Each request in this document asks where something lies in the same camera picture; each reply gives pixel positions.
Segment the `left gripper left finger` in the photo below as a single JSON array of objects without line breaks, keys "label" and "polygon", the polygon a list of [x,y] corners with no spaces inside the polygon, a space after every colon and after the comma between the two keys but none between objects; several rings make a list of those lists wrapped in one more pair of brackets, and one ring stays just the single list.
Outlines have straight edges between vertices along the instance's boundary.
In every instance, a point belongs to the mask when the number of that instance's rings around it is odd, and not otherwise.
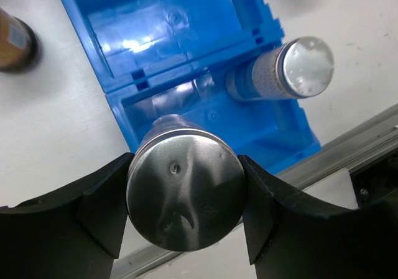
[{"label": "left gripper left finger", "polygon": [[109,278],[127,219],[133,153],[13,208],[1,207],[1,278]]}]

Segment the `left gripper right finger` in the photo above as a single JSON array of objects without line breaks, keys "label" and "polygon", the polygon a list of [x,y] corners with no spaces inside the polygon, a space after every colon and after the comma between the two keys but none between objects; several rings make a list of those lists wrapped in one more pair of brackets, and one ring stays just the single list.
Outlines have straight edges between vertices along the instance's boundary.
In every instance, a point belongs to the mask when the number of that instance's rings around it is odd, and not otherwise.
[{"label": "left gripper right finger", "polygon": [[352,210],[327,203],[240,156],[243,224],[258,278],[396,278],[397,191]]}]

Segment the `silver-cap white shaker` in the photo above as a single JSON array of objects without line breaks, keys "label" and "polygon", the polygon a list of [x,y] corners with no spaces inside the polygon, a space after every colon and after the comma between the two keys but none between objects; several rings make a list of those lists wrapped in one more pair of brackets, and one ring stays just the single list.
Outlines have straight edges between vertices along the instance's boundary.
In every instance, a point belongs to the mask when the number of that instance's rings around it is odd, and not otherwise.
[{"label": "silver-cap white shaker", "polygon": [[226,90],[238,101],[307,99],[327,89],[334,68],[329,45],[304,36],[230,71]]},{"label": "silver-cap white shaker", "polygon": [[216,135],[169,114],[156,119],[129,167],[126,204],[143,238],[174,252],[228,235],[247,200],[243,166]]}]

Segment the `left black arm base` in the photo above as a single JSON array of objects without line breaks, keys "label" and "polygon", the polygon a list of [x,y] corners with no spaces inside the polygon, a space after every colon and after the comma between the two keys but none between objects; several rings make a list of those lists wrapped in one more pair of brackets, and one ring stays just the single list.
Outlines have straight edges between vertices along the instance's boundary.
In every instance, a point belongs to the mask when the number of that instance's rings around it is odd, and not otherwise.
[{"label": "left black arm base", "polygon": [[351,181],[360,208],[397,191],[397,154],[390,153],[356,170]]}]

